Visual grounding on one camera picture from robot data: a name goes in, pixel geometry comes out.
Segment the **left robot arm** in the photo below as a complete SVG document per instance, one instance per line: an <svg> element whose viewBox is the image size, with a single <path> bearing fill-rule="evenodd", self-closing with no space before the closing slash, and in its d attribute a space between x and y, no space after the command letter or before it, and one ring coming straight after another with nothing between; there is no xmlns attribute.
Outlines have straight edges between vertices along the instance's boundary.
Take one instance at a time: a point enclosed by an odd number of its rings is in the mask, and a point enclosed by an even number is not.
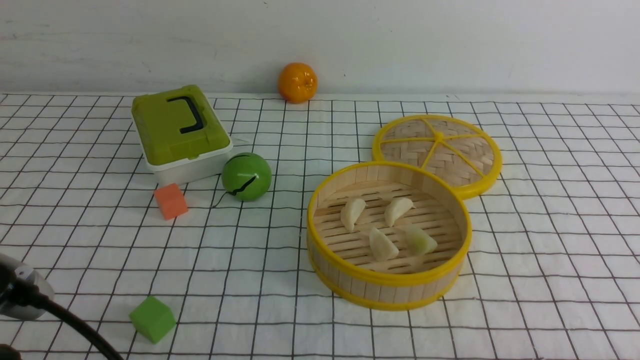
<svg viewBox="0 0 640 360"><path fill-rule="evenodd" d="M46 310L34 305L41 298L55 299L50 283L35 269L2 253L0 255L0 312L18 321L36 321Z"/></svg>

